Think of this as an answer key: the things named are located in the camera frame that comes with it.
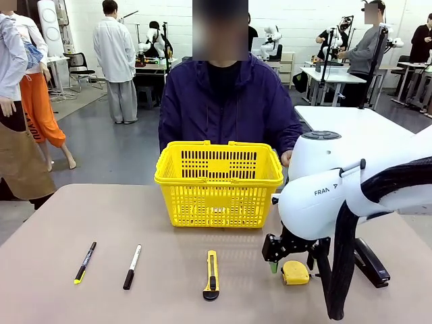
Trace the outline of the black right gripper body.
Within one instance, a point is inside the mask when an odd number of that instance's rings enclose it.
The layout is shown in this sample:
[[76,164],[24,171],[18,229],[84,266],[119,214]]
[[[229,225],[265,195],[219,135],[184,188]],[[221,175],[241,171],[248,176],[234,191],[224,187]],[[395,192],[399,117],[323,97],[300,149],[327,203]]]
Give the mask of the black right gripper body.
[[283,226],[281,235],[281,254],[287,257],[289,254],[308,252],[313,257],[329,254],[331,238],[318,240],[306,240],[295,236],[290,230]]

